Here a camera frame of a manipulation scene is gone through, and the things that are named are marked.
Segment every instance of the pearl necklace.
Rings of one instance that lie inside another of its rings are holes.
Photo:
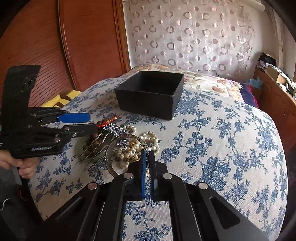
[[[129,132],[131,132],[132,135],[136,135],[137,128],[133,125],[126,125],[123,126]],[[146,131],[139,135],[139,138],[141,138],[146,143],[153,142],[152,147],[149,147],[149,151],[153,150],[155,154],[159,153],[159,143],[157,135],[155,135],[152,131]],[[118,156],[121,161],[119,163],[120,168],[125,169],[128,168],[128,165],[130,162],[133,161],[140,161],[141,160],[141,151],[144,149],[144,147],[141,145],[141,143],[136,139],[130,139],[129,144],[126,147],[126,150],[117,150],[115,151],[116,156]]]

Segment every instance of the black box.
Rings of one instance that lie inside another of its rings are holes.
[[[184,75],[140,71],[115,88],[121,110],[171,120],[181,98]]]

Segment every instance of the floral blanket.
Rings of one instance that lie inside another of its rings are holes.
[[[64,110],[88,112],[92,122],[117,114],[117,123],[133,124],[137,134],[153,131],[160,143],[156,160],[169,172],[187,183],[206,182],[275,240],[286,210],[287,168],[273,120],[243,102],[189,87],[170,121],[124,112],[114,93],[122,81],[100,81]],[[85,170],[87,162],[78,158],[83,145],[83,138],[73,138],[60,155],[40,159],[30,191],[44,219],[89,182],[112,181],[104,162]],[[145,200],[127,203],[123,240],[172,240],[169,205],[150,200],[146,181]]]
[[[232,98],[234,100],[244,102],[240,93],[242,88],[240,83],[215,77],[212,75],[204,75],[197,72],[192,72],[184,69],[173,68],[171,66],[161,64],[140,64],[132,68],[129,72],[122,75],[120,78],[128,78],[129,76],[139,71],[165,71],[184,74],[184,86],[194,89],[216,92],[221,96]]]

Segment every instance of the finger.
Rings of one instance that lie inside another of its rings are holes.
[[[23,175],[22,178],[31,179],[32,177],[34,177],[34,175],[35,175],[35,172],[32,172],[32,173],[30,173],[28,175]]]
[[[11,168],[9,163],[1,161],[1,160],[0,160],[0,167],[4,168],[6,170],[10,170],[10,168]]]
[[[26,169],[29,167],[36,167],[39,164],[38,157],[28,158],[23,160],[23,165],[20,166],[20,169]]]
[[[36,169],[36,167],[29,167],[29,168],[26,168],[26,169],[19,169],[19,175],[24,176],[24,175],[31,174],[32,172],[35,173],[35,169]]]
[[[22,159],[14,159],[7,150],[0,150],[0,160],[16,167],[20,167],[23,164]]]

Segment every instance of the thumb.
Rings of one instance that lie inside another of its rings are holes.
[[[0,160],[16,167],[20,167],[23,164],[22,159],[14,159],[7,150],[0,150]]]

